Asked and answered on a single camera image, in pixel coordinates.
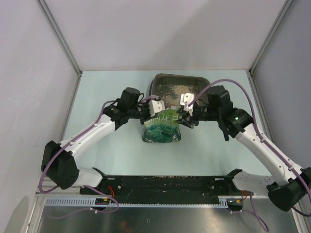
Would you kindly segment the black bag clip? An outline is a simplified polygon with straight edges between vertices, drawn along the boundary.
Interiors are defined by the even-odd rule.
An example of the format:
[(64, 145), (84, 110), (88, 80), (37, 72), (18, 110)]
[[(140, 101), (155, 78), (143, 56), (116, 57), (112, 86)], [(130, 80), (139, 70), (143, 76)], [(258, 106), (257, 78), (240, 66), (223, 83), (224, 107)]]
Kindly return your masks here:
[(229, 141), (229, 128), (228, 122), (222, 119), (217, 120), (218, 127), (223, 132), (225, 141)]

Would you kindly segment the green litter bag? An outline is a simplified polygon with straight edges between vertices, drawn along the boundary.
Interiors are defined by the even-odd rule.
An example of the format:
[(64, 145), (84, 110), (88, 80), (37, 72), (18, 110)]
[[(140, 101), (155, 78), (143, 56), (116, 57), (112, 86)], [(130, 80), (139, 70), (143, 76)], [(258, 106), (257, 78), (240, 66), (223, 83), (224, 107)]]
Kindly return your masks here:
[(179, 115), (176, 109), (168, 108), (144, 123), (142, 140), (147, 143), (172, 143), (181, 140)]

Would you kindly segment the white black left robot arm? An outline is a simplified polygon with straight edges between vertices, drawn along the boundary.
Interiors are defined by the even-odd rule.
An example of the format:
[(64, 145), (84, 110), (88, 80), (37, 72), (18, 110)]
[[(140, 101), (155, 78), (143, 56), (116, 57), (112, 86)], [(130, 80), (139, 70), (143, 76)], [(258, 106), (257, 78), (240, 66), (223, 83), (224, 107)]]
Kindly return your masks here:
[(104, 174), (97, 168), (81, 168), (77, 160), (84, 152), (103, 137), (113, 133), (130, 119), (144, 123), (154, 118), (163, 109), (158, 96), (140, 99), (142, 93), (127, 87), (121, 97), (103, 104), (99, 116), (85, 129), (61, 142), (50, 141), (45, 145), (41, 164), (42, 176), (39, 190), (43, 190), (43, 180), (50, 178), (56, 187), (63, 190), (71, 186), (89, 186), (95, 193), (102, 194), (107, 190)]

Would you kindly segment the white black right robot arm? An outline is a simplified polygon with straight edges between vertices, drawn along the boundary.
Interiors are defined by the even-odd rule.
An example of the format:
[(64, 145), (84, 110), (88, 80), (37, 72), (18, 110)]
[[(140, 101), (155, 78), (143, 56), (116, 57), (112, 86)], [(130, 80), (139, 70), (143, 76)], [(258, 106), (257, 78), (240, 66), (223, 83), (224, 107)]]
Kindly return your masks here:
[(181, 94), (180, 119), (177, 123), (189, 128), (200, 121), (215, 121), (225, 141), (236, 139), (249, 149), (270, 172), (269, 176), (249, 174), (235, 169), (225, 176), (224, 189), (230, 195), (245, 190), (268, 197), (280, 210), (289, 211), (310, 190), (311, 169), (302, 168), (278, 149), (259, 130), (254, 117), (233, 106), (229, 92), (223, 86), (207, 91), (207, 101), (199, 105), (192, 93)]

